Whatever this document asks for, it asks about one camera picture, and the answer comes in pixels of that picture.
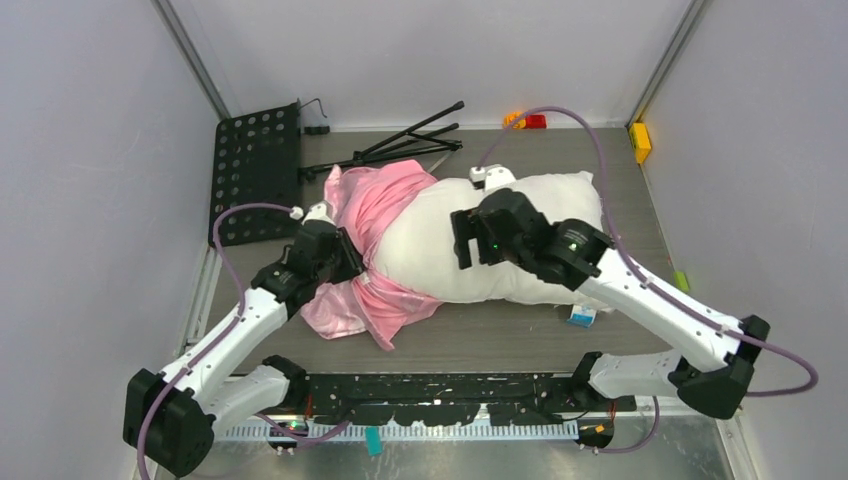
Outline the white pillow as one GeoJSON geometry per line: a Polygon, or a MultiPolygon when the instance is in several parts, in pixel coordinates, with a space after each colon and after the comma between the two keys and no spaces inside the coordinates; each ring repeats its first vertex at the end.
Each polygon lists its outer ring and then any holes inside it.
{"type": "MultiPolygon", "coordinates": [[[[601,199],[587,171],[544,174],[517,180],[509,187],[524,193],[551,223],[576,218],[600,229],[601,199]]],[[[389,280],[444,303],[506,300],[524,305],[580,305],[605,313],[599,300],[542,282],[509,262],[486,266],[473,261],[458,267],[450,214],[473,208],[484,192],[467,179],[448,178],[422,190],[382,235],[373,268],[389,280]]]]}

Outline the pink pillowcase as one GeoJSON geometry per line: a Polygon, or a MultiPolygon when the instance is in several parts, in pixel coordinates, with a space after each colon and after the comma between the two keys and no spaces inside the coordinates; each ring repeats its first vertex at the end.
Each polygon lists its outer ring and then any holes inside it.
{"type": "Polygon", "coordinates": [[[300,310],[322,338],[332,340],[369,333],[379,347],[392,351],[402,327],[432,316],[441,302],[403,287],[378,272],[375,255],[391,223],[436,179],[414,160],[381,168],[332,168],[324,182],[324,200],[337,226],[348,232],[362,255],[364,272],[339,284],[320,286],[300,310]]]}

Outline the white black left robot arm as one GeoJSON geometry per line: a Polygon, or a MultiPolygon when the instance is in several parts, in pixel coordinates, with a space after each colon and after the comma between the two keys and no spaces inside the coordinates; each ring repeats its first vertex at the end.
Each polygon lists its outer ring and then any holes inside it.
{"type": "Polygon", "coordinates": [[[302,368],[279,356],[246,377],[228,379],[271,333],[326,284],[363,273],[362,257],[343,227],[306,220],[280,259],[260,269],[228,316],[158,372],[128,382],[122,435],[137,451],[139,472],[153,461],[176,477],[193,473],[217,436],[263,409],[298,412],[307,398],[302,368]]]}

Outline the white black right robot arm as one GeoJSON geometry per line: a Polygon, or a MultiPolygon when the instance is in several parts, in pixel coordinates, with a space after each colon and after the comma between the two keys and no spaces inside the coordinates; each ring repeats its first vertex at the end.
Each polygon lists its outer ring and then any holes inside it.
{"type": "Polygon", "coordinates": [[[585,354],[570,380],[568,395],[577,407],[591,411],[620,397],[656,396],[677,397],[711,418],[735,414],[761,351],[738,337],[766,340],[765,320],[723,314],[651,279],[602,230],[576,218],[549,222],[518,191],[497,190],[450,219],[460,269],[471,267],[469,243],[475,241],[481,264],[510,262],[547,284],[599,300],[670,345],[656,354],[585,354]]]}

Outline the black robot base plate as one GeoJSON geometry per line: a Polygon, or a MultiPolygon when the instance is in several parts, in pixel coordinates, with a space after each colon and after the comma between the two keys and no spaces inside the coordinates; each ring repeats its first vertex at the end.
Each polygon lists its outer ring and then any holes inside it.
{"type": "Polygon", "coordinates": [[[282,409],[324,425],[465,426],[487,413],[494,426],[534,426],[632,412],[636,404],[632,396],[584,397],[559,373],[308,374],[282,409]]]}

